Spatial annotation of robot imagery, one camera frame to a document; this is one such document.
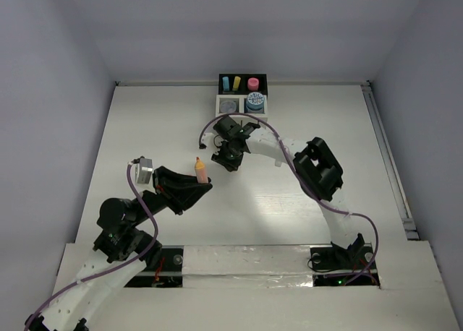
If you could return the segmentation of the clear jar of paperclips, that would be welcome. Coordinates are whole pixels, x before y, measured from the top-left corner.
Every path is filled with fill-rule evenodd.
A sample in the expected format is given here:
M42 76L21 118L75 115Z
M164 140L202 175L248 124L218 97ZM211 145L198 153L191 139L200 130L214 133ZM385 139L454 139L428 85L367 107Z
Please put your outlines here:
M219 104L220 113L236 113L239 109L239 103L234 99L223 99Z

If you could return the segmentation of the pink-capped tube of crayons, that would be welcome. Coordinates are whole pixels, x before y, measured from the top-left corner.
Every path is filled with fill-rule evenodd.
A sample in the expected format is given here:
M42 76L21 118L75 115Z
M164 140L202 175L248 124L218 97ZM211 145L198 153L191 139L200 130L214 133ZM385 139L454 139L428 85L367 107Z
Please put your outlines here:
M256 77L251 77L247 80L247 89L250 92L258 91L260 85L260 80Z

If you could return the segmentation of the yellow marker cap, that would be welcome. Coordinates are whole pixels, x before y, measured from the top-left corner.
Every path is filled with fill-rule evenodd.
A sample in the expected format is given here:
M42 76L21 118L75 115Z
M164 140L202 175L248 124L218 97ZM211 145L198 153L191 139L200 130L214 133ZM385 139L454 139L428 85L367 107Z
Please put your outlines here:
M235 76L234 81L233 81L233 86L232 86L232 90L234 92L238 91L240 82L241 82L241 77Z

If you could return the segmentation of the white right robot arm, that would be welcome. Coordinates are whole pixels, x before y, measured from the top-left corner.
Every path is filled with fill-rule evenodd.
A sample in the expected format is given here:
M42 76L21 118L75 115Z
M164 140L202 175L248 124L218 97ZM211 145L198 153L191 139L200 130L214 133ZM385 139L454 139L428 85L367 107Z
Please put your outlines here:
M270 124L251 116L244 126L231 114L216 118L213 130L221 138L211 160L235 172L244 155L262 155L286 163L300 183L303 192L316 201L328 225L332 257L340 267L352 266L365 245L361 234L355 233L352 214L344 204L343 168L326 142L320 137L303 142L282 137Z

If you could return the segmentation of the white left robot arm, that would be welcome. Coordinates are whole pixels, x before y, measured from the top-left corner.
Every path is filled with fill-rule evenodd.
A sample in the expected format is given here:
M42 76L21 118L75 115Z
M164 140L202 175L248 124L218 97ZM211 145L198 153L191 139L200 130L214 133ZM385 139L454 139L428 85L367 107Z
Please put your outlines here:
M194 176L161 166L144 179L149 190L135 187L138 166L144 158L128 163L127 182L134 199L109 198L100 207L101 233L74 280L38 307L25 322L26 330L91 330L106 305L144 269L162 259L158 225L154 216L169 208L181 215L212 188L204 168Z

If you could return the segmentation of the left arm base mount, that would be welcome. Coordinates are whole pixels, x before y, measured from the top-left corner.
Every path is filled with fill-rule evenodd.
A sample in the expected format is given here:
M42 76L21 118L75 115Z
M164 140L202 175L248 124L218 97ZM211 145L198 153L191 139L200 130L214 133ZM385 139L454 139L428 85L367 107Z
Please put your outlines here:
M165 246L158 262L138 273L125 288L181 288L183 256L183 246Z

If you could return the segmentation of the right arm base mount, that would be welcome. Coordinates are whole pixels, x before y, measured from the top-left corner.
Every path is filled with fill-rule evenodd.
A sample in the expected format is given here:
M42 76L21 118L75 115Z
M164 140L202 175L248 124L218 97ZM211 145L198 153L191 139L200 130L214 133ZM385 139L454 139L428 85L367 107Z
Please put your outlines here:
M376 286L380 287L375 250L361 234L347 249L335 244L310 249L307 261L313 272L315 287Z

